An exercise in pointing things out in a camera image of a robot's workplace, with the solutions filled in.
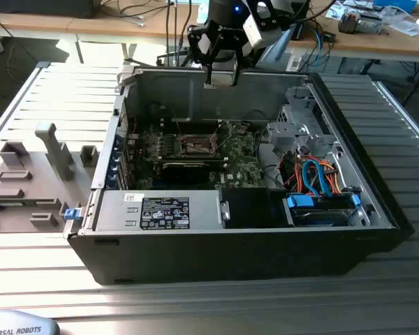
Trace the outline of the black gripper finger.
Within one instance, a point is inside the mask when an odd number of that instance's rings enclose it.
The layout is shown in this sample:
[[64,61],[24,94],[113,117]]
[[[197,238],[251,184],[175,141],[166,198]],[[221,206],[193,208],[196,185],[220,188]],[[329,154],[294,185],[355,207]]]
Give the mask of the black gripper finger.
[[241,70],[251,67],[253,63],[254,49],[245,33],[239,33],[233,40],[235,65],[233,73],[233,86],[237,85]]
[[206,84],[211,84],[212,64],[215,59],[215,30],[213,24],[190,25],[187,38],[192,59],[206,68]]

